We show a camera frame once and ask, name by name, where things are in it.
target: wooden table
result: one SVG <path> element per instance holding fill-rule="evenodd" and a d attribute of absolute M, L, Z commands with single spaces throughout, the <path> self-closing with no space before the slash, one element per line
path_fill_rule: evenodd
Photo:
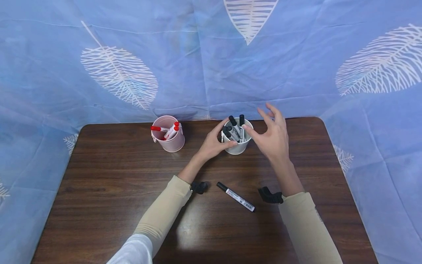
<path fill-rule="evenodd" d="M 184 122 L 176 153 L 154 144 L 150 123 L 87 125 L 79 135 L 34 264 L 106 263 L 132 234 L 170 178 L 199 149 L 217 121 Z M 263 133 L 263 121 L 252 121 Z M 376 263 L 323 122 L 287 120 L 290 158 L 344 263 Z M 222 152 L 199 172 L 210 182 L 182 209 L 154 263 L 297 263 L 277 205 L 257 188 L 279 191 L 269 162 L 251 141 L 238 156 Z M 251 213 L 216 187 L 218 181 L 256 207 Z"/>

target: wood grain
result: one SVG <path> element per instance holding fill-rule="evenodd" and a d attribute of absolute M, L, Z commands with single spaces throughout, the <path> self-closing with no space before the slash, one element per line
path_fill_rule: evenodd
<path fill-rule="evenodd" d="M 87 125 L 63 177 L 33 264 L 103 264 L 132 234 L 170 178 L 199 149 L 217 121 L 184 122 L 176 153 L 154 144 L 150 123 Z M 263 121 L 252 121 L 263 133 Z M 376 263 L 323 122 L 287 120 L 290 158 L 311 193 L 344 263 Z M 154 263 L 297 263 L 276 205 L 257 188 L 279 191 L 269 162 L 251 141 L 238 156 L 222 152 L 199 172 L 208 192 L 193 195 Z M 221 181 L 256 207 L 251 213 L 222 192 Z"/>

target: pen holder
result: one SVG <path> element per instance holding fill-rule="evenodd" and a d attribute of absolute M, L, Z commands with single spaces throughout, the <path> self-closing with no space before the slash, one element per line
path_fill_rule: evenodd
<path fill-rule="evenodd" d="M 238 117 L 235 117 L 235 120 L 236 120 L 237 123 L 239 123 L 239 118 Z M 251 128 L 254 128 L 252 126 L 252 124 L 248 120 L 246 120 L 246 119 L 245 119 L 245 124 L 248 125 L 248 126 L 250 126 Z M 230 141 L 230 139 L 228 139 L 226 137 L 226 135 L 224 135 L 223 132 L 221 132 L 221 137 L 222 137 L 222 142 L 228 142 L 228 141 Z M 232 154 L 232 155 L 239 155 L 243 151 L 245 151 L 246 146 L 248 145 L 249 141 L 251 140 L 251 136 L 248 133 L 246 133 L 246 131 L 245 131 L 245 139 L 246 139 L 246 141 L 244 141 L 242 143 L 238 143 L 236 146 L 231 147 L 229 149 L 226 149 L 227 153 Z"/>
<path fill-rule="evenodd" d="M 152 125 L 162 128 L 171 128 L 174 122 L 178 122 L 176 118 L 170 115 L 164 115 L 157 118 Z M 180 127 L 180 130 L 177 131 L 176 135 L 169 140 L 162 140 L 164 139 L 164 135 L 165 132 L 151 130 L 152 140 L 154 140 L 154 143 L 158 142 L 165 151 L 176 152 L 183 147 L 185 139 L 182 127 Z"/>

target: white pen holder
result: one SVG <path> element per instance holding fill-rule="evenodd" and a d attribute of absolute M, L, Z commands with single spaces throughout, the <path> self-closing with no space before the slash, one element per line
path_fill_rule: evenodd
<path fill-rule="evenodd" d="M 239 118 L 238 117 L 235 117 L 235 120 L 239 124 Z M 251 128 L 254 128 L 252 126 L 252 124 L 248 120 L 246 120 L 246 119 L 245 119 L 245 124 L 248 125 L 248 126 L 250 126 Z M 225 123 L 224 125 L 231 125 L 231 123 L 230 123 L 230 121 L 227 121 L 227 123 Z M 239 155 L 239 154 L 243 153 L 243 151 L 245 151 L 246 146 L 248 145 L 248 143 L 249 143 L 250 140 L 251 140 L 251 136 L 248 133 L 246 133 L 246 131 L 245 131 L 245 141 L 243 141 L 242 143 L 238 143 L 234 147 L 231 147 L 229 149 L 226 149 L 227 153 L 232 154 L 232 155 Z M 226 137 L 226 135 L 224 135 L 224 133 L 221 132 L 221 141 L 222 142 L 229 142 L 230 139 L 228 139 Z"/>

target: black marker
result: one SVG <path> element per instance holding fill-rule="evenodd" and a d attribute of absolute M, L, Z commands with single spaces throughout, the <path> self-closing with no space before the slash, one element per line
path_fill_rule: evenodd
<path fill-rule="evenodd" d="M 240 129 L 235 118 L 231 115 L 229 116 L 229 120 L 230 120 L 230 123 L 232 123 L 232 126 L 234 127 L 234 129 L 236 130 L 237 134 L 240 135 Z"/>
<path fill-rule="evenodd" d="M 223 133 L 224 133 L 224 135 L 226 135 L 226 137 L 227 137 L 229 140 L 233 140 L 233 141 L 235 141 L 234 139 L 232 139 L 232 138 L 231 138 L 231 137 L 232 137 L 232 135 L 230 134 L 230 132 L 229 132 L 229 131 L 227 131 L 227 127 L 226 127 L 226 126 L 223 126 Z"/>
<path fill-rule="evenodd" d="M 241 205 L 243 205 L 244 207 L 246 207 L 249 211 L 255 212 L 255 206 L 253 206 L 252 204 L 248 203 L 245 199 L 243 199 L 242 197 L 240 197 L 239 195 L 237 195 L 234 191 L 232 191 L 229 188 L 227 188 L 224 184 L 222 184 L 221 182 L 217 182 L 217 186 L 220 189 L 222 189 L 224 192 L 226 192 L 228 195 L 230 195 L 233 199 L 235 199 L 236 201 L 238 201 Z"/>
<path fill-rule="evenodd" d="M 232 137 L 233 137 L 234 140 L 236 140 L 237 142 L 240 141 L 239 135 L 236 133 L 236 131 L 231 126 L 228 126 L 227 127 L 227 131 L 232 135 Z"/>
<path fill-rule="evenodd" d="M 240 133 L 239 133 L 239 135 L 240 135 L 240 142 L 242 143 L 242 142 L 245 142 L 246 140 L 245 140 L 245 130 L 242 128 L 242 125 L 245 123 L 245 116 L 244 115 L 240 115 L 239 116 L 239 126 L 240 126 Z"/>

